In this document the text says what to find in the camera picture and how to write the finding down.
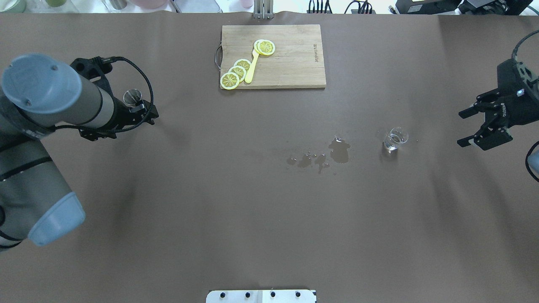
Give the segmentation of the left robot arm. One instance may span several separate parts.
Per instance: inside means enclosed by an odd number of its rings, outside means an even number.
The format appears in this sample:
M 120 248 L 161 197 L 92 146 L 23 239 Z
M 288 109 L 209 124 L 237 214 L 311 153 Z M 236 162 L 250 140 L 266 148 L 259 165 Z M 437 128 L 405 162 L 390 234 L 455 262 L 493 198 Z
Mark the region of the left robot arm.
M 106 75 L 118 61 L 146 82 L 148 101 L 113 94 Z M 150 80 L 125 57 L 77 58 L 66 64 L 46 54 L 11 61 L 1 79 L 1 251 L 28 239 L 48 245 L 83 224 L 83 206 L 42 140 L 75 129 L 89 141 L 116 138 L 158 118 Z

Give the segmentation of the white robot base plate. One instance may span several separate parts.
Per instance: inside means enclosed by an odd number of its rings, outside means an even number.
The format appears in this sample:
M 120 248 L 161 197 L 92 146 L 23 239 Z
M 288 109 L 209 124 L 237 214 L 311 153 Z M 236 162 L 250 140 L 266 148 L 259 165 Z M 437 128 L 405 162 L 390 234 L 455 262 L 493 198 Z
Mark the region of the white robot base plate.
M 206 303 L 317 303 L 316 291 L 307 289 L 215 290 Z

